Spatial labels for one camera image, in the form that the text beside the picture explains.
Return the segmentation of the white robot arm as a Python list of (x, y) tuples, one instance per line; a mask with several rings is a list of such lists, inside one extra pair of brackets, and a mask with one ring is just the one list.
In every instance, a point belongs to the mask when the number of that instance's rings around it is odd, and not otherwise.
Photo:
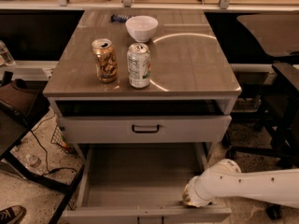
[(299, 170), (287, 169), (242, 173), (235, 161), (224, 159), (194, 176), (182, 199), (202, 207), (218, 197), (243, 197), (299, 208)]

